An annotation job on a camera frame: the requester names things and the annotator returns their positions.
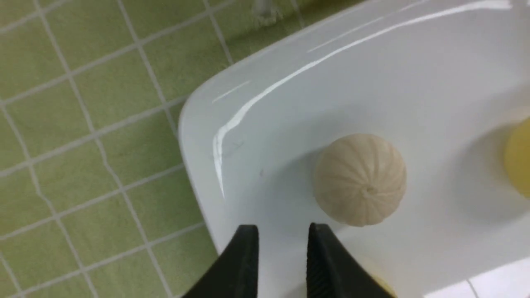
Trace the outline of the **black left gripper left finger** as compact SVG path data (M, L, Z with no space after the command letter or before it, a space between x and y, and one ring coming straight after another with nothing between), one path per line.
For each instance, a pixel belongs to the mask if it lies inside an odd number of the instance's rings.
M259 230L240 225L231 241L184 298L256 298L259 280Z

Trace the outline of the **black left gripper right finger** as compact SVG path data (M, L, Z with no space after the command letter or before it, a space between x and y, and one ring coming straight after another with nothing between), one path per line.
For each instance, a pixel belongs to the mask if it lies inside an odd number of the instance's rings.
M333 230L311 223L306 258L308 298L393 298L350 255Z

